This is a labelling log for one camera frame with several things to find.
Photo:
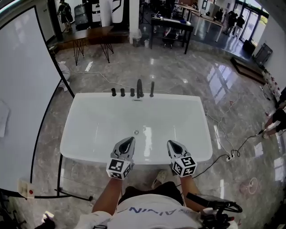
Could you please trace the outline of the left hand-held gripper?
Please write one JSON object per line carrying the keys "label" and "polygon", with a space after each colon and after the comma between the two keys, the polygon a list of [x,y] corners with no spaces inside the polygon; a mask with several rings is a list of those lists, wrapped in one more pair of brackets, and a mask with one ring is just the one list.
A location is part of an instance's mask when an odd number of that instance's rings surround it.
{"label": "left hand-held gripper", "polygon": [[134,151],[134,137],[127,137],[115,144],[106,166],[106,172],[110,178],[124,180],[128,176],[134,166],[134,160],[132,159]]}

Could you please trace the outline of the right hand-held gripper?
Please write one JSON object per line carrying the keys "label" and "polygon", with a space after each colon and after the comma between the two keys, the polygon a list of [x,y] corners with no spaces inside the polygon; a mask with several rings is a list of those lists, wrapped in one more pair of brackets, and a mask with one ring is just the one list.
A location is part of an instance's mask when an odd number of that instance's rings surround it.
{"label": "right hand-held gripper", "polygon": [[168,140],[167,150],[168,155],[171,157],[172,170],[176,175],[183,178],[194,174],[197,162],[183,144],[174,140]]}

